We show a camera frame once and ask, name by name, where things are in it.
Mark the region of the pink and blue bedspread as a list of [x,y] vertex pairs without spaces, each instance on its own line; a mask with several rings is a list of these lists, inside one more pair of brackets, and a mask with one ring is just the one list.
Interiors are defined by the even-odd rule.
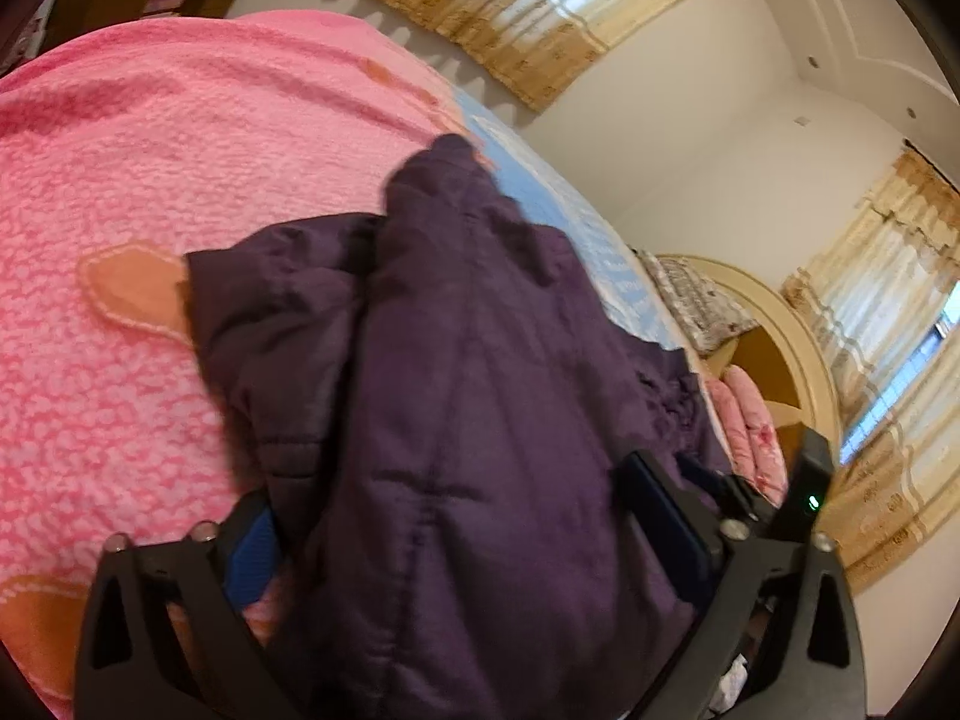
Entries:
[[[57,717],[75,717],[82,608],[110,535],[179,539],[251,489],[275,522],[200,366],[189,255],[379,215],[389,179],[444,135],[472,145],[529,223],[565,234],[615,325],[683,353],[599,213],[363,21],[135,21],[3,80],[2,639]],[[293,585],[278,550],[249,621],[295,704],[270,650]]]

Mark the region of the pink folded quilt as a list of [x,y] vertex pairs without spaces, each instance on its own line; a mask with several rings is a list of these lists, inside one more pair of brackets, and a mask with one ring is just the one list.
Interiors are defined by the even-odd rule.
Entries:
[[760,390],[739,366],[708,379],[706,390],[729,445],[732,470],[779,507],[788,494],[788,468]]

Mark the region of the purple quilted winter jacket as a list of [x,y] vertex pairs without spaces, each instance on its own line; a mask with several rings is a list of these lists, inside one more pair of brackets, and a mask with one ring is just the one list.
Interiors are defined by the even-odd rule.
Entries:
[[192,330],[267,483],[311,718],[617,718],[690,628],[615,514],[635,450],[724,470],[682,351],[607,317],[573,245],[444,135],[379,215],[187,259]]

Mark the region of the beige side window curtain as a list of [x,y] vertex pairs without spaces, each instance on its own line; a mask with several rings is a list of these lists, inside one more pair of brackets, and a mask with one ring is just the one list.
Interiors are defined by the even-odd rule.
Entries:
[[958,190],[912,146],[781,293],[814,333],[854,440],[820,519],[855,592],[958,512]]

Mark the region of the patterned grey pillow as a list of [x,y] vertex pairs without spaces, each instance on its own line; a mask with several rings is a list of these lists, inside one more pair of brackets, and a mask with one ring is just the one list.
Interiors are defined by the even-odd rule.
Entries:
[[758,327],[754,316],[685,257],[636,254],[677,325],[700,356]]

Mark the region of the cream wooden headboard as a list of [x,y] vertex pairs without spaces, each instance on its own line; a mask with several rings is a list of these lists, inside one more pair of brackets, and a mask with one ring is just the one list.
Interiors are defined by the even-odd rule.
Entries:
[[838,395],[830,366],[804,320],[781,294],[748,271],[708,257],[683,255],[680,260],[693,280],[737,304],[755,322],[748,332],[703,353],[695,344],[700,332],[693,320],[672,310],[679,304],[679,290],[667,281],[665,264],[669,260],[667,255],[640,257],[644,273],[658,290],[665,323],[692,366],[713,377],[727,367],[740,367],[766,401],[788,460],[793,460],[807,434],[814,431],[827,442],[832,462],[838,463],[843,444]]

